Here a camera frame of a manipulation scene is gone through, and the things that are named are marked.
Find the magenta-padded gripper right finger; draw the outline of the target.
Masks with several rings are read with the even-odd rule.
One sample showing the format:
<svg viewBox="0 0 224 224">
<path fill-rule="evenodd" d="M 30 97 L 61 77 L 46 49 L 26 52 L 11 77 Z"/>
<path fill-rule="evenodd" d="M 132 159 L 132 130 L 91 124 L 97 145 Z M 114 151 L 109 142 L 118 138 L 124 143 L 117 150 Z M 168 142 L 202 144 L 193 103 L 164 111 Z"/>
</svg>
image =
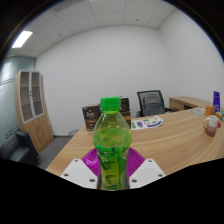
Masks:
<svg viewBox="0 0 224 224">
<path fill-rule="evenodd" d="M 141 188 L 165 177 L 165 173 L 153 159 L 145 159 L 135 149 L 129 149 L 126 165 L 129 189 Z"/>
</svg>

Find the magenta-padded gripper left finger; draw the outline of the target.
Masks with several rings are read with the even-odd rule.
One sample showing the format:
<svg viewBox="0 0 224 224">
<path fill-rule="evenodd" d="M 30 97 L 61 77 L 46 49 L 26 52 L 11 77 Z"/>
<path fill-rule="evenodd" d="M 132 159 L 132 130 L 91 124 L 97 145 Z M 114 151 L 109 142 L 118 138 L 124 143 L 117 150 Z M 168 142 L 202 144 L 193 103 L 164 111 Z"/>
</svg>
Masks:
<svg viewBox="0 0 224 224">
<path fill-rule="evenodd" d="M 61 177 L 84 188 L 99 189 L 101 177 L 97 150 L 90 150 L 82 159 L 73 159 Z"/>
</svg>

